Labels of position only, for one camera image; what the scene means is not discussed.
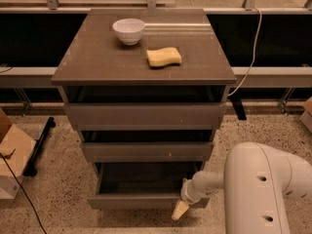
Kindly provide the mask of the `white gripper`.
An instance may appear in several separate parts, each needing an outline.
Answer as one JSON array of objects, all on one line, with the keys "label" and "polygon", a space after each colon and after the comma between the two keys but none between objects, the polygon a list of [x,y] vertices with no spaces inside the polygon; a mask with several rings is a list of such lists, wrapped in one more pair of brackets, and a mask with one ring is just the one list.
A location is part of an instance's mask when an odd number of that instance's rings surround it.
[{"label": "white gripper", "polygon": [[173,220],[179,220],[188,211],[189,205],[194,205],[202,199],[202,196],[194,188],[192,184],[192,180],[186,179],[186,178],[182,181],[180,196],[183,201],[178,200],[176,202],[175,208],[172,214]]}]

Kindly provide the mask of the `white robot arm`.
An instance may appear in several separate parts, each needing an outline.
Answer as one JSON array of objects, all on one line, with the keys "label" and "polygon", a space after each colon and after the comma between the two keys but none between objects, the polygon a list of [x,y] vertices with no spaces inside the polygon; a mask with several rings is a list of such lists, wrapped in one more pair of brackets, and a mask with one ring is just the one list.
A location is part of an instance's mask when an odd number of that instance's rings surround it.
[{"label": "white robot arm", "polygon": [[226,234],[291,234],[284,201],[312,196],[312,165],[257,142],[235,145],[221,173],[200,171],[186,179],[172,219],[202,199],[224,191]]}]

